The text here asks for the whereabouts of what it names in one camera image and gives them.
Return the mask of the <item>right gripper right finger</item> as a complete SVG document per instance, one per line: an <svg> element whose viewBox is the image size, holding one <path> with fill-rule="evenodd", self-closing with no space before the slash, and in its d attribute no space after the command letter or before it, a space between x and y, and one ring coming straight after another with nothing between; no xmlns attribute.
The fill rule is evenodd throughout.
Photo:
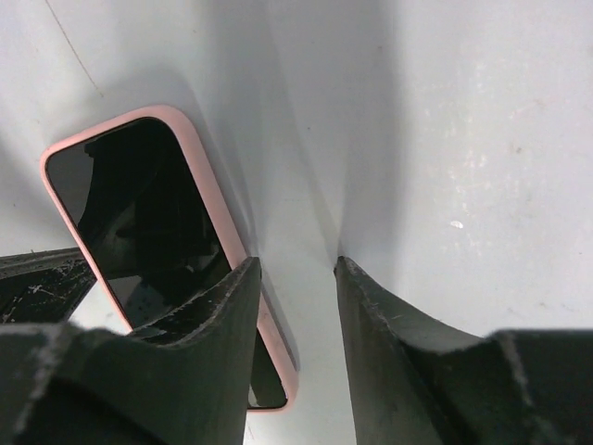
<svg viewBox="0 0 593 445"><path fill-rule="evenodd" d="M334 267L360 444L588 444L592 334L504 329L476 337Z"/></svg>

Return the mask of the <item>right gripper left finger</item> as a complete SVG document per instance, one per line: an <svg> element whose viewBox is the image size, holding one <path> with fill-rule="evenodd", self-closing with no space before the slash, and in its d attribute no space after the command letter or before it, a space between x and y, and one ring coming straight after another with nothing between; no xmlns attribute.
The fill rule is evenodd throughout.
<svg viewBox="0 0 593 445"><path fill-rule="evenodd" d="M122 336L75 324L1 329L5 444L239 444L261 284L250 257Z"/></svg>

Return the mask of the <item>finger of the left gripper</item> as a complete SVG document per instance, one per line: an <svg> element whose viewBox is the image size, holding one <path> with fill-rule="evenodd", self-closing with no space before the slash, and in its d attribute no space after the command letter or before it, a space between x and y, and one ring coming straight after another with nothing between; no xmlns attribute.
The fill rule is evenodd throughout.
<svg viewBox="0 0 593 445"><path fill-rule="evenodd" d="M5 256L1 259L1 323L67 321L95 284L79 248Z"/></svg>

